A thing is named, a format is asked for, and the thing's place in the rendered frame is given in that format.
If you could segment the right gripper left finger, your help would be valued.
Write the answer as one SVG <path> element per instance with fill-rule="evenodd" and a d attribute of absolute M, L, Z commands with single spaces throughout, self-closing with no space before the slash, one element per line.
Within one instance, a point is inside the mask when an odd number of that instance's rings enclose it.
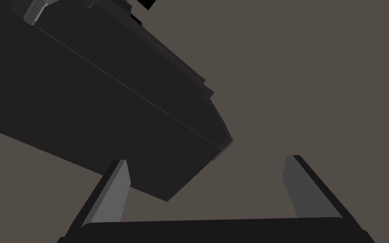
<path fill-rule="evenodd" d="M 76 215 L 67 231 L 71 236 L 89 223 L 119 222 L 130 189 L 126 160 L 114 160 Z"/>

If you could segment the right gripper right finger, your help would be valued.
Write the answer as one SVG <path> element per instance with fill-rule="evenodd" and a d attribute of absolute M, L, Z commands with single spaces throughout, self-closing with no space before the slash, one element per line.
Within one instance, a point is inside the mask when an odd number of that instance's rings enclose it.
<path fill-rule="evenodd" d="M 342 218 L 358 230 L 352 214 L 300 155 L 286 156 L 283 182 L 299 218 Z"/>

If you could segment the dark cabinet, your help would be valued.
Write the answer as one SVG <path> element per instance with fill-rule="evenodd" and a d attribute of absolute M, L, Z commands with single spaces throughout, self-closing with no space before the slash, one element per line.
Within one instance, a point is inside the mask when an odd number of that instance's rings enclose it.
<path fill-rule="evenodd" d="M 233 139 L 201 77 L 115 0 L 58 0 L 30 25 L 0 0 L 0 133 L 169 201 Z"/>

